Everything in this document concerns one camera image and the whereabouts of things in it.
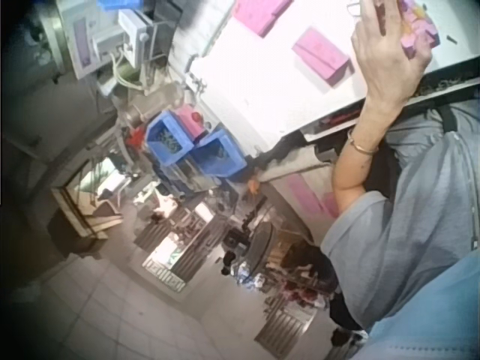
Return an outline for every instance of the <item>blue plastic bin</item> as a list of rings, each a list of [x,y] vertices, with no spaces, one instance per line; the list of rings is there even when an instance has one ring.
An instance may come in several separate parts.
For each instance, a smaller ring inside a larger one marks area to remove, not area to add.
[[[120,9],[139,10],[143,6],[143,0],[97,0],[97,4],[104,11]]]
[[[211,133],[190,152],[205,175],[228,178],[247,166],[239,147],[225,130]]]
[[[165,167],[176,163],[194,148],[194,144],[170,111],[162,112],[148,125],[145,138],[151,152]],[[171,139],[176,142],[173,147]]]

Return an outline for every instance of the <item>white table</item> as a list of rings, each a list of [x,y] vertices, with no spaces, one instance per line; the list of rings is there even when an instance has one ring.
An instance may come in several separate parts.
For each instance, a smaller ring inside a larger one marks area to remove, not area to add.
[[[267,152],[285,135],[365,97],[365,81],[350,41],[357,21],[347,10],[350,2],[295,0],[265,38],[232,18],[211,52],[193,63],[191,73],[206,85],[201,100],[235,136],[246,155]],[[480,56],[476,0],[418,3],[427,6],[441,39],[427,72]],[[334,87],[292,51],[309,26],[352,59],[353,73]],[[457,44],[446,40],[447,35]]]

